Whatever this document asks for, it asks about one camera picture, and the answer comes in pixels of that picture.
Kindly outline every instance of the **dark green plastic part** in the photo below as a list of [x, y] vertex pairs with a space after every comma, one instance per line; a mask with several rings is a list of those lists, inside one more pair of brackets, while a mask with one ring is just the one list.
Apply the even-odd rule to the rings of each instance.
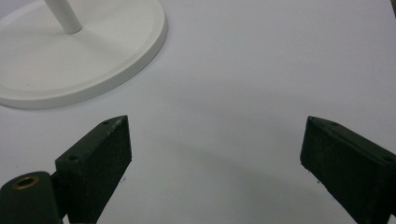
[[390, 0], [390, 2], [392, 3], [393, 12], [395, 13], [396, 16], [396, 0]]
[[132, 160], [128, 118], [109, 119], [56, 161], [71, 223], [96, 223]]
[[393, 213], [396, 156], [342, 125], [309, 117], [302, 165], [361, 224], [384, 224]]
[[50, 175], [34, 172], [8, 181], [0, 190], [1, 224], [60, 224]]

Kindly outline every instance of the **white pole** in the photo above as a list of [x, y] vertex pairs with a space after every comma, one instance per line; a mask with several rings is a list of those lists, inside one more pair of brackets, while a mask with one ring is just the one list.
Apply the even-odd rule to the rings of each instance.
[[68, 35], [77, 33], [82, 29], [76, 14], [67, 0], [44, 0], [58, 22]]

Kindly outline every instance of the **white surface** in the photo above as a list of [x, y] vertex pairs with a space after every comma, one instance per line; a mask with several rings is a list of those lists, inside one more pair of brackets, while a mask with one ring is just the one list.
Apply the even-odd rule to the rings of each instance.
[[157, 0], [71, 3], [84, 24], [73, 35], [44, 1], [0, 20], [1, 105], [49, 108], [90, 99], [134, 76], [163, 45], [167, 29]]
[[396, 152], [390, 2], [161, 3], [166, 44], [138, 76], [76, 105], [0, 107], [0, 183], [53, 172], [127, 114], [134, 160], [98, 223], [355, 223], [299, 155], [309, 115]]

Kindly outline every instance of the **white base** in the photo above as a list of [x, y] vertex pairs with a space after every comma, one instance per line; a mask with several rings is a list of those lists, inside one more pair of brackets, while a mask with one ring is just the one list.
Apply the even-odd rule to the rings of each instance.
[[163, 45], [157, 0], [69, 0], [83, 28], [66, 35], [44, 1], [0, 20], [0, 104], [71, 105], [109, 91], [144, 68]]

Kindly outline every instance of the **screw hole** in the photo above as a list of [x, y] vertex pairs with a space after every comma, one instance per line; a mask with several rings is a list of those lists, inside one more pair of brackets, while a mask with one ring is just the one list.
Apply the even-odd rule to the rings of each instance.
[[76, 161], [79, 159], [79, 156], [73, 155], [73, 156], [69, 156], [69, 160], [70, 161]]
[[27, 189], [38, 182], [38, 176], [27, 176], [13, 185], [14, 189]]

